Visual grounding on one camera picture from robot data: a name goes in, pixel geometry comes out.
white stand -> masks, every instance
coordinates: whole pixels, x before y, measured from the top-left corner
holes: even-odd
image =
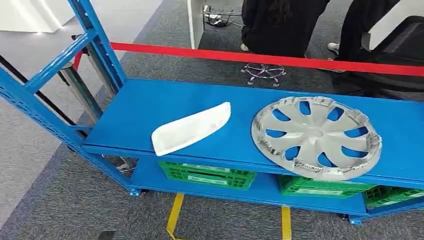
[[[424,16],[424,0],[400,0],[380,21],[369,30],[369,50],[374,50],[406,18]]]
[[[66,0],[0,0],[0,31],[54,33],[73,16]]]
[[[190,25],[191,48],[197,49],[204,31],[203,6],[205,0],[187,0],[188,22]]]

metal chair base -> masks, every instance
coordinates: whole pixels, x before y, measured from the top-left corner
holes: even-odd
[[[274,79],[273,86],[275,88],[280,86],[280,81],[278,78],[286,75],[286,71],[283,66],[258,63],[248,63],[240,71],[242,73],[248,73],[252,76],[247,82],[248,85],[253,85],[256,78]]]

shelf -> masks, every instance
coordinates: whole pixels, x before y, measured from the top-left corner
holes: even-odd
[[[290,206],[293,208],[324,212],[368,215],[361,193],[346,199],[326,197],[281,196],[275,175],[258,173],[249,190],[212,186],[168,179],[154,157],[148,157],[137,165],[131,178],[134,187],[162,192],[184,193],[189,195],[243,201],[258,204]]]
[[[223,128],[165,157],[174,162],[292,174],[259,152],[252,141],[251,123],[257,112],[271,102],[318,95],[360,109],[382,136],[380,161],[353,181],[424,189],[424,174],[417,167],[424,155],[424,127],[417,127],[424,124],[424,103],[412,101],[129,79],[94,126],[84,148],[91,153],[153,156],[151,134],[157,127],[228,101],[231,117]]]

gray carpet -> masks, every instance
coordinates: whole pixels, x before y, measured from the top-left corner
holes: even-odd
[[[227,1],[227,6],[234,0]],[[308,55],[332,57],[325,44],[337,40],[350,0],[334,0],[320,18]],[[208,27],[202,49],[238,51],[240,29]],[[186,0],[164,0],[136,43],[189,47]],[[238,62],[127,53],[122,65],[129,77],[245,86],[248,77]],[[338,91],[327,72],[288,68],[280,89],[309,92]],[[270,82],[255,87],[272,88]],[[108,102],[104,89],[97,94]],[[87,121],[83,116],[81,122]],[[149,192],[129,197],[111,179],[61,146],[41,178],[34,183],[0,232],[0,239],[93,240],[101,231],[116,231],[114,239],[167,240],[165,231],[174,194]],[[51,181],[37,189],[48,176]],[[353,226],[336,214],[292,209],[294,240],[419,240],[424,239],[424,211],[371,219]],[[279,240],[280,208],[275,206],[187,196],[176,236],[189,240]]]

person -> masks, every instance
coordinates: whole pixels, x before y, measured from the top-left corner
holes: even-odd
[[[330,0],[244,0],[243,51],[303,58]]]
[[[362,36],[384,17],[400,0],[353,0],[341,29],[340,43],[330,42],[336,61],[358,61],[362,49]],[[344,73],[344,70],[330,70]]]

